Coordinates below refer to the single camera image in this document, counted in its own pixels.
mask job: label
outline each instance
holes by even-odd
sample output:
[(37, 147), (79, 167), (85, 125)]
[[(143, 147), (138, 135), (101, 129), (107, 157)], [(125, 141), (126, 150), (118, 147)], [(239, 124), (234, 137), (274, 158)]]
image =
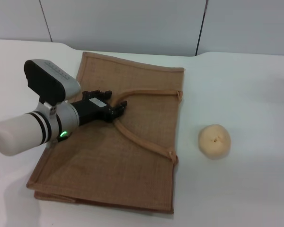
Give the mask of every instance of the label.
[(90, 101), (91, 101), (92, 103), (96, 104), (96, 105), (99, 106), (99, 107), (104, 107), (104, 106), (106, 106), (105, 103), (101, 102), (101, 101), (100, 101), (99, 99), (97, 99), (97, 98), (91, 98)]

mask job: white cylinder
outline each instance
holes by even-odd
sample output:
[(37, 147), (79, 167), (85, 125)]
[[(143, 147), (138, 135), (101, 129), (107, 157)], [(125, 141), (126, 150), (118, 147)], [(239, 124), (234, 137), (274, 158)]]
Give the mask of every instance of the white cylinder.
[(43, 133), (37, 119), (24, 114), (0, 122), (0, 152), (7, 156), (21, 153), (41, 144)]

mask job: black stripe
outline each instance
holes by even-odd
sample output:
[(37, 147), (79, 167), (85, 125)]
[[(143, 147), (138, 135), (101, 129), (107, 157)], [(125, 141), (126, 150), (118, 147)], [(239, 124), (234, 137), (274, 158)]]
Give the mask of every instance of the black stripe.
[(60, 117), (57, 114), (56, 114), (56, 116), (57, 116), (57, 122), (58, 122), (58, 126), (59, 126), (59, 134), (58, 134), (58, 136), (60, 136), (61, 133), (62, 133), (62, 124), (61, 124)]
[(35, 117), (36, 120), (38, 121), (40, 127), (41, 127), (41, 131), (42, 131), (42, 141), (41, 141), (41, 143), (40, 143), (40, 145), (41, 145), (41, 144), (44, 143), (45, 138), (46, 138), (46, 132), (45, 132), (45, 127), (44, 127), (44, 125), (43, 125), (43, 122), (40, 120), (40, 118), (39, 118), (35, 113), (30, 112), (30, 113), (27, 113), (27, 114), (32, 115), (33, 117)]
[(47, 125), (47, 129), (48, 129), (48, 138), (47, 138), (47, 141), (45, 142), (48, 142), (51, 137), (52, 137), (52, 128), (51, 128), (51, 124), (49, 123), (48, 119), (43, 115), (43, 113), (39, 112), (39, 111), (34, 111), (35, 113), (38, 113), (40, 114), (40, 116), (44, 119), (46, 125)]

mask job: white wall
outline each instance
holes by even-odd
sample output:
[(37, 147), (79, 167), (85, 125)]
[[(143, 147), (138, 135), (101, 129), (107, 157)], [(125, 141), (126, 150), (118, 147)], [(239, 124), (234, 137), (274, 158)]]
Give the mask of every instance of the white wall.
[(0, 39), (49, 41), (38, 0), (0, 0)]
[(80, 50), (195, 55), (205, 0), (42, 0), (54, 42)]
[(209, 0), (198, 54), (284, 55), (284, 0)]

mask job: green led light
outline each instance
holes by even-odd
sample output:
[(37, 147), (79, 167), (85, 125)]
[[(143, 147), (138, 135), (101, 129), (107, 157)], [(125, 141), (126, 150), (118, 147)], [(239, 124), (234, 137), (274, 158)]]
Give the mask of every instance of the green led light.
[(66, 136), (67, 135), (67, 131), (64, 131), (60, 134), (60, 137)]

